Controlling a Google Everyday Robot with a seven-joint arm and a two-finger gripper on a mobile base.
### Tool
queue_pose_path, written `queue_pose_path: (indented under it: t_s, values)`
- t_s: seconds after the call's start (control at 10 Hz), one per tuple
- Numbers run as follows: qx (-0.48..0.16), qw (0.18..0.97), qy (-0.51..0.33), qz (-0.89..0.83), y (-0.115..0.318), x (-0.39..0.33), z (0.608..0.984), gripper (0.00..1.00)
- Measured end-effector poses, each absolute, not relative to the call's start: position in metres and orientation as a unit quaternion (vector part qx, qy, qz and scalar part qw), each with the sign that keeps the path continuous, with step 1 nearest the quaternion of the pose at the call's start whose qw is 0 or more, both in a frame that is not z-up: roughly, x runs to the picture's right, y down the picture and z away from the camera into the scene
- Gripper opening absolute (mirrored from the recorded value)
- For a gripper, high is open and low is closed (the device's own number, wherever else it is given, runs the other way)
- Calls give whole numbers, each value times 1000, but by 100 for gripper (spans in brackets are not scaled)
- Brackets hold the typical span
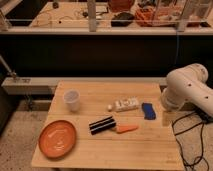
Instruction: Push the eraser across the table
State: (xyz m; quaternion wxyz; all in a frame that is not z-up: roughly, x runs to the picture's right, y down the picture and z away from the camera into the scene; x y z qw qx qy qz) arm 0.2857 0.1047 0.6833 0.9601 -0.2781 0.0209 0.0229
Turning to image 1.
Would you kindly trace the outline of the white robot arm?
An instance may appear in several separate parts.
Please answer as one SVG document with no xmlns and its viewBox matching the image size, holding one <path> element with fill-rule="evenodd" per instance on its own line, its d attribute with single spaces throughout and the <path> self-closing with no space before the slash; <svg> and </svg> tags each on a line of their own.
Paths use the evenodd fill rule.
<svg viewBox="0 0 213 171">
<path fill-rule="evenodd" d="M 190 102 L 213 117 L 213 88 L 206 85 L 207 79 L 208 71 L 199 63 L 169 72 L 167 87 L 160 97 L 162 106 L 168 111 L 177 111 Z"/>
</svg>

